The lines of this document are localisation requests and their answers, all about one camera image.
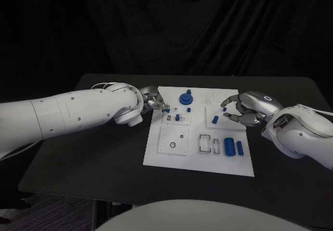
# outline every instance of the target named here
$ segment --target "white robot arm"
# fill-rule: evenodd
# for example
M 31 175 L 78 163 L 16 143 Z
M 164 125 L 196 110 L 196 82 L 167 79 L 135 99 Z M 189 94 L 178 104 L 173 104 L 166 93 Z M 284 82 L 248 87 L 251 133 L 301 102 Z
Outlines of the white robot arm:
M 301 104 L 284 108 L 278 101 L 264 93 L 249 91 L 230 96 L 223 103 L 236 102 L 240 115 L 223 116 L 248 127 L 265 120 L 261 135 L 269 139 L 279 151 L 294 159 L 310 156 L 326 168 L 333 170 L 333 123 L 315 113 L 318 111 Z
M 105 124 L 134 126 L 150 109 L 167 110 L 155 87 L 114 83 L 42 99 L 0 104 L 0 158 L 26 144 Z

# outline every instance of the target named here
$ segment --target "wire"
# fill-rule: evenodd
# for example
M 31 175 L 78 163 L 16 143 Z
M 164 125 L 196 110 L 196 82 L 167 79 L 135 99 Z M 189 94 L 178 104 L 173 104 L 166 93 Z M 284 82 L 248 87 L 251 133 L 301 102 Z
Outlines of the wire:
M 297 104 L 297 106 L 301 106 L 301 107 L 304 107 L 304 108 L 307 108 L 307 109 L 311 109 L 311 110 L 314 110 L 315 112 L 320 112 L 321 114 L 326 114 L 326 115 L 328 115 L 328 116 L 333 116 L 333 113 L 331 113 L 331 112 L 320 111 L 320 110 L 313 109 L 311 107 L 304 106 L 304 105 L 301 105 L 301 104 Z
M 21 152 L 24 152 L 31 146 L 34 146 L 34 144 L 37 143 L 34 142 L 31 145 L 29 145 L 24 149 L 21 149 L 18 152 L 16 152 L 14 154 L 8 155 L 7 157 L 1 158 L 0 161 L 6 160 L 7 158 L 13 157 L 14 155 L 20 154 Z
M 104 85 L 104 87 L 105 87 L 108 84 L 111 84 L 111 85 L 112 85 L 112 84 L 115 84 L 115 82 L 109 82 L 109 83 L 98 83 L 98 84 L 95 84 L 95 85 L 92 86 L 92 88 L 93 88 L 96 85 L 99 85 L 99 84 L 105 84 L 105 85 Z

